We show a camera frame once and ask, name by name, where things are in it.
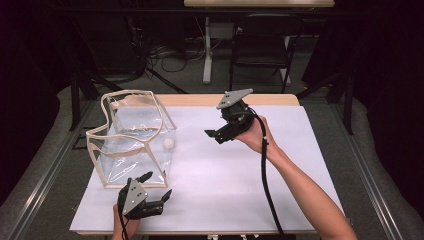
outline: dark background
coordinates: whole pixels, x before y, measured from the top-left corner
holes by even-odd
[[[149,7],[183,7],[183,1],[145,1]],[[66,4],[95,6],[95,1],[72,0]],[[119,7],[117,1],[102,1]],[[368,38],[368,49],[358,53],[356,44],[369,22],[327,21],[303,80],[314,84],[360,57],[355,64],[354,97],[368,110],[377,154],[405,199],[424,216],[424,141],[422,30],[424,10],[419,1],[338,0],[335,9],[367,10],[385,6],[378,28]],[[184,50],[184,36],[192,29],[184,18],[150,19],[156,26],[149,34],[156,40]],[[39,2],[2,1],[0,6],[0,76],[6,97],[2,104],[3,203],[31,162],[52,127],[59,110],[57,93],[71,83],[75,61],[103,74],[128,74],[139,67],[137,53],[125,20],[119,17],[68,18],[51,16]],[[98,49],[109,59],[100,62]]]

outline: human arm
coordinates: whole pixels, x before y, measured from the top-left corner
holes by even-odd
[[[306,173],[294,164],[275,142],[267,121],[260,117],[266,129],[267,159],[279,171],[305,217],[322,239],[357,239],[355,232],[338,206]],[[250,129],[236,139],[261,153],[263,133],[254,120]]]
[[[137,232],[138,226],[140,225],[140,219],[138,220],[129,220],[125,229],[127,230],[127,234],[129,239],[131,239],[135,233]],[[124,237],[122,235],[122,225],[119,220],[119,212],[118,205],[113,205],[113,236],[112,240],[123,240]]]

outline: gray carpet floor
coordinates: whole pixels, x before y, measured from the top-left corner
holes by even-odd
[[[314,43],[314,39],[302,39],[299,43],[290,74],[292,83],[286,93],[298,93],[304,89],[305,84],[300,79]],[[169,58],[163,61],[165,70],[160,64],[155,66],[155,70],[188,93],[223,93],[228,88],[229,80],[227,46],[224,43],[218,45],[213,57],[212,83],[209,85],[202,83],[202,58],[189,61],[179,72],[167,72],[165,70],[183,66],[179,60]],[[149,74],[120,86],[125,89],[151,90],[154,93],[175,93],[175,90]],[[103,86],[96,87],[101,94],[109,92]],[[238,88],[246,87],[250,86],[240,85]],[[255,91],[273,92],[275,89],[278,88],[262,87]],[[300,102],[307,111],[343,209],[351,219],[359,239],[423,239],[422,219],[399,194],[375,154],[365,107],[354,101],[354,135],[349,136],[340,124],[340,106],[329,105],[324,100],[326,91],[319,90]],[[69,231],[75,208],[83,196],[93,169],[87,150],[79,147],[85,144],[85,127],[98,126],[102,114],[98,102],[88,102],[81,96],[81,102],[85,104],[83,119],[74,132],[69,132],[70,89],[64,89],[58,97],[61,100],[61,109],[55,125],[21,181],[0,208],[0,239],[105,239],[103,236],[80,236]],[[366,163],[391,219],[387,219],[387,215],[380,215],[378,208],[381,205],[373,200],[366,187],[367,179],[360,174],[358,158]],[[45,186],[41,181],[50,182],[50,185]],[[47,194],[37,195],[37,190],[44,190]],[[387,221],[393,222],[394,228],[387,228],[387,224],[384,224]],[[297,239],[319,238],[316,235],[299,235]]]

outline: chair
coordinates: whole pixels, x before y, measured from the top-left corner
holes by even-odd
[[[286,69],[281,89],[284,93],[295,43],[303,29],[302,19],[294,15],[256,13],[240,18],[233,28],[229,90],[233,89],[234,66],[274,68],[273,75]],[[287,37],[293,38],[286,46]]]

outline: desk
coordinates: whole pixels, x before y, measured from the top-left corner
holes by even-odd
[[[218,144],[205,129],[225,124],[214,106],[222,94],[158,95],[177,125],[169,173],[173,190],[161,216],[142,220],[139,234],[239,235],[278,233],[263,192],[260,155],[239,141]],[[243,98],[267,116],[276,141],[341,208],[303,107],[294,95],[251,94]],[[275,168],[267,164],[269,189],[288,234],[315,233]],[[168,189],[146,189],[148,201]],[[93,171],[71,231],[107,235],[113,230],[112,205],[119,189],[104,189]]]
[[[318,8],[333,7],[333,0],[184,0],[186,7],[279,7],[279,8]],[[210,45],[210,20],[206,17],[205,23],[205,68],[203,71],[203,83],[210,84],[212,71],[212,52]],[[286,69],[280,70],[281,76],[286,74]]]

